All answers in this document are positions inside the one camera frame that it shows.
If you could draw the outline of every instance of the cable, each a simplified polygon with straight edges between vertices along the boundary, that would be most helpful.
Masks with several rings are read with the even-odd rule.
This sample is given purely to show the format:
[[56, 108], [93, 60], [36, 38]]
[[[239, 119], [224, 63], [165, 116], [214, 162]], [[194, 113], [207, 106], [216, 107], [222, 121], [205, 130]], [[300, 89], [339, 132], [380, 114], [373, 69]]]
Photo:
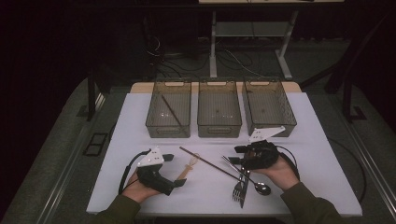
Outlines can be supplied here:
[[154, 39], [157, 40], [158, 45], [157, 45], [157, 47], [155, 48], [155, 50], [154, 50], [153, 52], [151, 52], [151, 51], [148, 50], [148, 49], [146, 49], [146, 52], [147, 52], [148, 54], [152, 55], [152, 56], [160, 57], [161, 54], [160, 54], [160, 52], [158, 52], [158, 49], [159, 49], [160, 46], [161, 46], [161, 42], [160, 42], [160, 40], [159, 40], [156, 36], [154, 36], [154, 35], [151, 35], [151, 36], [154, 37]]
[[293, 160], [294, 160], [294, 165], [296, 166], [296, 168], [297, 168], [297, 160], [296, 160], [296, 158], [294, 157], [294, 155], [290, 152], [290, 150], [288, 150], [287, 148], [285, 148], [285, 147], [281, 147], [281, 146], [276, 146], [276, 147], [280, 147], [280, 148], [283, 148], [283, 149], [285, 149], [286, 151], [288, 151], [289, 152], [289, 154], [293, 157]]
[[134, 158], [131, 160], [131, 162], [129, 162], [129, 165], [127, 165], [127, 166], [125, 167], [125, 171], [124, 171], [124, 173], [123, 173], [123, 175], [122, 175], [122, 179], [121, 179], [120, 186], [119, 186], [119, 194], [122, 194], [122, 192], [123, 192], [123, 190], [124, 190], [124, 187], [123, 187], [123, 186], [124, 186], [124, 183], [125, 183], [125, 180], [126, 180], [126, 176], [129, 174], [129, 171], [131, 170], [131, 166], [132, 166], [132, 164], [134, 163], [134, 161], [135, 161], [138, 157], [140, 157], [140, 156], [149, 154], [150, 151], [151, 151], [151, 149], [148, 150], [148, 151], [142, 151], [142, 152], [140, 152], [139, 154], [137, 154], [136, 156], [134, 156]]
[[[235, 62], [235, 60], [234, 60], [235, 57], [233, 57], [232, 54], [230, 54], [230, 51], [229, 51], [229, 52], [226, 51], [226, 53], [227, 53], [228, 56], [230, 56], [230, 58], [231, 58], [232, 60], [227, 59], [227, 58], [221, 56], [220, 54], [218, 54], [218, 55], [219, 55], [220, 57], [223, 57], [224, 60], [226, 60], [226, 61], [228, 61], [228, 62], [230, 62], [230, 63], [234, 63], [234, 64], [238, 64], [238, 65], [240, 65], [240, 63], [242, 63], [241, 60], [239, 60], [240, 63]], [[240, 53], [243, 54], [243, 55], [245, 55], [245, 57], [248, 59], [248, 63], [242, 63], [242, 65], [244, 65], [244, 66], [251, 66], [251, 65], [253, 65], [253, 60], [250, 58], [250, 56], [248, 56], [245, 52], [240, 52]]]
[[125, 188], [123, 188], [122, 191], [125, 191], [126, 188], [128, 188], [129, 186], [131, 186], [134, 182], [136, 182], [136, 181], [138, 181], [138, 180], [139, 180], [139, 178], [137, 178], [136, 180], [134, 180], [134, 181], [132, 181], [131, 183], [127, 184], [127, 185], [125, 186]]
[[155, 70], [158, 71], [158, 72], [160, 72], [161, 74], [163, 74], [163, 77], [166, 77], [166, 74], [165, 74], [162, 70], [160, 70], [160, 69], [158, 69], [158, 68], [155, 68]]
[[161, 65], [161, 66], [164, 66], [164, 67], [167, 67], [167, 68], [172, 69], [173, 71], [175, 71], [175, 73], [177, 73], [177, 75], [178, 75], [179, 77], [181, 77], [181, 74], [180, 74], [175, 68], [173, 68], [173, 67], [171, 67], [171, 66], [169, 66], [169, 65], [163, 64], [163, 63], [159, 63], [158, 65]]
[[227, 65], [227, 64], [223, 61], [223, 60], [225, 60], [224, 57], [221, 56], [220, 54], [218, 54], [216, 58], [217, 58], [217, 60], [218, 60], [224, 67], [226, 67], [226, 68], [229, 68], [229, 69], [232, 69], [232, 70], [236, 70], [236, 71], [240, 71], [240, 70], [243, 70], [243, 69], [244, 69], [243, 67], [240, 67], [240, 66], [239, 66], [238, 68], [233, 68], [233, 67]]
[[361, 203], [364, 199], [364, 196], [366, 195], [366, 190], [367, 190], [367, 177], [366, 177], [366, 173], [364, 172], [364, 168], [361, 165], [361, 163], [359, 162], [358, 158], [356, 158], [356, 156], [352, 153], [352, 151], [350, 151], [350, 149], [348, 149], [347, 147], [345, 147], [344, 145], [342, 145], [341, 143], [339, 143], [338, 141], [326, 136], [329, 140], [333, 141], [336, 145], [338, 145], [339, 147], [342, 147], [343, 149], [346, 150], [346, 152], [348, 152], [352, 158], [355, 160], [355, 162], [359, 165], [359, 168], [361, 169], [361, 175], [363, 178], [363, 190], [361, 193], [361, 196], [359, 197], [359, 203]]
[[172, 65], [174, 65], [174, 66], [176, 66], [176, 67], [178, 67], [178, 68], [180, 68], [181, 70], [184, 70], [184, 71], [195, 72], [195, 71], [199, 71], [199, 70], [203, 69], [203, 68], [205, 67], [205, 65], [206, 65], [206, 63], [207, 63], [207, 61], [208, 61], [208, 59], [209, 59], [209, 56], [206, 57], [206, 59], [205, 59], [205, 61], [204, 61], [204, 64], [202, 64], [202, 65], [199, 66], [198, 68], [189, 68], [189, 69], [183, 68], [183, 67], [181, 67], [180, 65], [178, 65], [178, 64], [176, 64], [176, 63], [173, 63], [173, 62], [170, 62], [170, 61], [168, 61], [168, 60], [164, 60], [164, 62], [165, 62], [165, 63], [171, 63]]
[[[198, 49], [198, 51], [200, 52], [199, 54], [202, 53], [208, 53], [209, 49], [208, 48], [203, 48], [203, 49]], [[185, 58], [190, 58], [188, 55], [186, 55], [186, 53], [165, 53], [163, 55], [164, 59], [185, 59]]]
[[236, 61], [243, 67], [243, 68], [245, 68], [245, 70], [247, 70], [249, 73], [251, 73], [251, 74], [254, 74], [254, 75], [256, 75], [256, 76], [259, 76], [259, 77], [262, 77], [262, 75], [260, 75], [260, 74], [258, 74], [258, 73], [255, 73], [255, 72], [253, 72], [253, 71], [251, 71], [250, 69], [248, 69], [248, 68], [246, 68], [229, 50], [227, 50], [227, 49], [225, 49], [225, 51], [226, 52], [228, 52], [228, 53], [230, 53], [231, 54], [231, 56], [233, 56], [235, 59], [236, 59]]
[[195, 75], [194, 73], [180, 73], [180, 74], [181, 74], [181, 75], [194, 76], [194, 77], [200, 78], [199, 76]]

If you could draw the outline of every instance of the metal spoon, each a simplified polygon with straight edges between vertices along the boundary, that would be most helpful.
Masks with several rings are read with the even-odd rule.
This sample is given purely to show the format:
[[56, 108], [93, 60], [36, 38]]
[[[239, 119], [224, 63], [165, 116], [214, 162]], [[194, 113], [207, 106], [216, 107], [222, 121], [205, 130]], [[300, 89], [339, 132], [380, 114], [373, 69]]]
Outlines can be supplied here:
[[[227, 157], [222, 156], [222, 158], [223, 158], [231, 167], [233, 167], [233, 169], [235, 169], [236, 172], [238, 172], [238, 173], [241, 174], [241, 175], [245, 175], [245, 174], [244, 174], [241, 170], [239, 170], [234, 164], [232, 164], [232, 163], [230, 162], [230, 160], [228, 160]], [[252, 179], [250, 179], [250, 177], [248, 177], [248, 176], [246, 176], [246, 175], [245, 175], [245, 177], [247, 177], [247, 179], [250, 180], [250, 182], [252, 182], [252, 183], [254, 184], [254, 189], [255, 189], [258, 193], [260, 193], [260, 194], [262, 194], [262, 195], [269, 195], [269, 194], [271, 193], [271, 188], [270, 188], [268, 185], [266, 185], [266, 184], [264, 184], [264, 183], [261, 183], [261, 182], [256, 183], [256, 182], [254, 182]]]

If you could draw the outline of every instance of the white tabletop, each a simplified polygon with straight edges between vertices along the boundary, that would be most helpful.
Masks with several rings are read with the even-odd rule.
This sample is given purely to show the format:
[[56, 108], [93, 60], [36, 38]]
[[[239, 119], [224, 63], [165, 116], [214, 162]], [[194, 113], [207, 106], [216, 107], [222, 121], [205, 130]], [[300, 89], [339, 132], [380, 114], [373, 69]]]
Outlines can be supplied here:
[[[297, 159], [301, 180], [317, 196], [332, 202], [344, 217], [361, 216], [361, 206], [352, 191], [340, 164], [320, 126], [318, 118], [305, 93], [287, 93], [297, 126], [290, 137], [270, 138], [268, 141], [286, 147]], [[87, 208], [88, 213], [97, 213], [108, 208], [118, 193], [125, 166], [139, 152], [159, 146], [163, 154], [174, 154], [172, 161], [165, 162], [160, 174], [175, 180], [191, 158], [179, 149], [199, 153], [204, 159], [237, 175], [221, 156], [242, 156], [234, 152], [235, 146], [248, 144], [248, 129], [239, 95], [243, 125], [238, 138], [199, 138], [197, 130], [198, 95], [191, 97], [190, 138], [150, 138], [145, 126], [149, 111], [150, 93], [130, 93], [126, 96], [119, 121], [113, 133], [101, 171]], [[139, 215], [188, 216], [188, 217], [273, 217], [290, 213], [280, 199], [281, 190], [267, 177], [250, 176], [265, 182], [272, 189], [269, 196], [258, 194], [250, 183], [244, 208], [233, 201], [232, 192], [236, 181], [198, 161], [187, 175], [186, 184], [174, 189], [170, 196], [157, 195], [142, 203]]]

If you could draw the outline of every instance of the olive green sleeve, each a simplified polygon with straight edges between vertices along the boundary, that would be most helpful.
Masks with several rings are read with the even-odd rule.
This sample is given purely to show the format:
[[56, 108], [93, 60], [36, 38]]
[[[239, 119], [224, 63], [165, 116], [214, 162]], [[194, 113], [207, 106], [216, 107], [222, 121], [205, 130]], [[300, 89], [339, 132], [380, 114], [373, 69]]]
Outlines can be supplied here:
[[91, 224], [131, 224], [140, 210], [140, 204], [134, 200], [118, 195], [107, 210], [98, 213]]
[[298, 183], [281, 195], [295, 224], [343, 224], [346, 221], [329, 201], [315, 197], [303, 184]]

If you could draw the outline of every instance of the storage bin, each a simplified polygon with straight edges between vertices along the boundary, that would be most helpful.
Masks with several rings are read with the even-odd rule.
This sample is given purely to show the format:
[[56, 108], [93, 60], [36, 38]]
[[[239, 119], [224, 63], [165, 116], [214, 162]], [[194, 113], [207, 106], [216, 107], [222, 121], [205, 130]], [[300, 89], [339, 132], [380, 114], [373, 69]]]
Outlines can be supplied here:
[[200, 137], [239, 136], [242, 119], [234, 78], [200, 78], [197, 121]]
[[190, 123], [191, 79], [157, 78], [146, 119], [150, 137], [188, 138]]
[[297, 125], [279, 77], [245, 77], [243, 99], [248, 135], [255, 128], [284, 126], [275, 137], [288, 137]]

